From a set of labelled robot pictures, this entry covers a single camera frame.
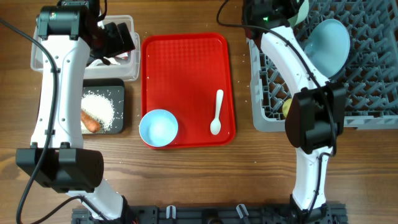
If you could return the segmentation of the white rice pile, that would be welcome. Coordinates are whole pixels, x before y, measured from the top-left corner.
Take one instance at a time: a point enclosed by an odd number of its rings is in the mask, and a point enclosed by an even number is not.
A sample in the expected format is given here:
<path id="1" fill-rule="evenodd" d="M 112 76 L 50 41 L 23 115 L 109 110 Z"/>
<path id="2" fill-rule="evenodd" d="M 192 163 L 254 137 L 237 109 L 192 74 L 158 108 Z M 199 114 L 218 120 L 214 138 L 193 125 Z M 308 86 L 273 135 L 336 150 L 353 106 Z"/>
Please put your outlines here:
<path id="1" fill-rule="evenodd" d="M 81 109 L 101 125 L 97 134 L 116 134 L 123 128 L 124 94 L 120 88 L 86 88 Z"/>

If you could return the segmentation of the orange carrot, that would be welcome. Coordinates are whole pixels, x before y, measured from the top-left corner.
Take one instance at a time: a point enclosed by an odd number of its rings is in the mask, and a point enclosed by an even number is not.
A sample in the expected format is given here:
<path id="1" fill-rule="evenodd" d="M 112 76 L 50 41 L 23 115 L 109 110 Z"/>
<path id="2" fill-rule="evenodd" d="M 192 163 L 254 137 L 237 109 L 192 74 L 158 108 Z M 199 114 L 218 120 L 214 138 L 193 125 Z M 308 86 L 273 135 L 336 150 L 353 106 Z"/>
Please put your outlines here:
<path id="1" fill-rule="evenodd" d="M 101 125 L 97 120 L 92 118 L 85 111 L 81 110 L 81 122 L 84 124 L 85 128 L 91 133 L 97 133 L 101 129 Z"/>

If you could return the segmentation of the light blue bowl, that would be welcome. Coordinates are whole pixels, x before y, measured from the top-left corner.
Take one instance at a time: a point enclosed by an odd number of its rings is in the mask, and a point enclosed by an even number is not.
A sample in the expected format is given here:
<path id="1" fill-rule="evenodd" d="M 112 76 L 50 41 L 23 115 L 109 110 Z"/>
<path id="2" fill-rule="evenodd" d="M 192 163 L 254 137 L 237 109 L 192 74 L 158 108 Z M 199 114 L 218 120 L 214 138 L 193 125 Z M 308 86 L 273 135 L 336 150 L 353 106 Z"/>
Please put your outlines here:
<path id="1" fill-rule="evenodd" d="M 169 111 L 156 109 L 146 113 L 139 124 L 141 139 L 151 147 L 164 147 L 177 136 L 178 121 Z"/>

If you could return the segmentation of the yellow plastic cup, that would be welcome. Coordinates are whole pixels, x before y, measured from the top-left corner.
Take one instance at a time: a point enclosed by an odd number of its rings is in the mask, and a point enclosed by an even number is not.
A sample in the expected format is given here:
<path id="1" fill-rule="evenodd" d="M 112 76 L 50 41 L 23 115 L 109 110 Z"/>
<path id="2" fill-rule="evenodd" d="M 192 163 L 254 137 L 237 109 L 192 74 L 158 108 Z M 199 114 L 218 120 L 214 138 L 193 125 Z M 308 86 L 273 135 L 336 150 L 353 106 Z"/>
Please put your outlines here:
<path id="1" fill-rule="evenodd" d="M 284 118 L 287 118 L 291 104 L 292 104 L 292 98 L 289 98 L 282 105 L 282 114 Z"/>

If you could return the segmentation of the light blue plate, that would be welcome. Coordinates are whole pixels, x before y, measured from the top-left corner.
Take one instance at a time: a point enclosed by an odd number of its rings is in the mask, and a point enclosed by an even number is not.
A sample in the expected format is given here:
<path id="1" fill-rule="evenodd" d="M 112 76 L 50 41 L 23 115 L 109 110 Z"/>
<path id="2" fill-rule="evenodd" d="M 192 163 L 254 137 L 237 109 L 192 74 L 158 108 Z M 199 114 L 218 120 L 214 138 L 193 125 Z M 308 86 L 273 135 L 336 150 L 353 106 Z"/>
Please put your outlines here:
<path id="1" fill-rule="evenodd" d="M 347 28 L 336 19 L 327 19 L 314 28 L 303 49 L 320 73 L 331 79 L 346 63 L 350 45 Z"/>

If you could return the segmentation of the mint green bowl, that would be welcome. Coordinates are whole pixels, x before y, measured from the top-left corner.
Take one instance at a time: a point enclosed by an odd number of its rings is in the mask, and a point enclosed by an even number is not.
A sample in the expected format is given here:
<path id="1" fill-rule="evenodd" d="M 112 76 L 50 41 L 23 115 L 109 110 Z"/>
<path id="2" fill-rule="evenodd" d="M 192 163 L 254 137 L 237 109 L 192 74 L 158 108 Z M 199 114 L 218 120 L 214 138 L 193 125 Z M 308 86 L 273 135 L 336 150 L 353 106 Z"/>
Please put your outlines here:
<path id="1" fill-rule="evenodd" d="M 309 12 L 309 1 L 304 0 L 303 4 L 300 6 L 300 9 L 293 17 L 289 18 L 288 21 L 291 27 L 295 27 L 299 23 L 303 22 L 304 19 L 308 16 Z"/>

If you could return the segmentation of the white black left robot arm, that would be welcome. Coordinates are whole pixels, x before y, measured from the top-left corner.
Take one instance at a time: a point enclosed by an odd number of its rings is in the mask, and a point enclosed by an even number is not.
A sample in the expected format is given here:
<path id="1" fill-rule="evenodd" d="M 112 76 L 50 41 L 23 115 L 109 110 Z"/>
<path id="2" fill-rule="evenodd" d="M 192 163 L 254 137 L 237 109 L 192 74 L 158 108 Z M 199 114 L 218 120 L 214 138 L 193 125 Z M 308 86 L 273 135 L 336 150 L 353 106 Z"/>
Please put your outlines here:
<path id="1" fill-rule="evenodd" d="M 42 87 L 30 146 L 16 151 L 17 165 L 30 183 L 79 200 L 96 223 L 137 223 L 125 197 L 103 177 L 99 151 L 83 147 L 81 97 L 89 59 L 108 63 L 134 50 L 127 25 L 99 22 L 104 1 L 59 1 L 36 18 L 32 42 L 42 51 Z"/>

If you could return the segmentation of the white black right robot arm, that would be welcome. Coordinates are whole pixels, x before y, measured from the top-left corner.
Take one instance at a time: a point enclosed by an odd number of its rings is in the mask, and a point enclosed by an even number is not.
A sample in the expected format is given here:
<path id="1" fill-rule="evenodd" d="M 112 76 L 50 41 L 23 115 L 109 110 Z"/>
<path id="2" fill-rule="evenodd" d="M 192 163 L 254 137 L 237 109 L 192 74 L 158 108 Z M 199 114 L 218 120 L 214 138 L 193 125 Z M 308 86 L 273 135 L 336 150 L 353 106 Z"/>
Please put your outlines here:
<path id="1" fill-rule="evenodd" d="M 290 219 L 317 222 L 328 215 L 324 194 L 329 158 L 343 132 L 346 92 L 305 55 L 290 20 L 304 1 L 245 1 L 242 23 L 247 38 L 272 61 L 290 91 L 285 132 L 296 150 Z"/>

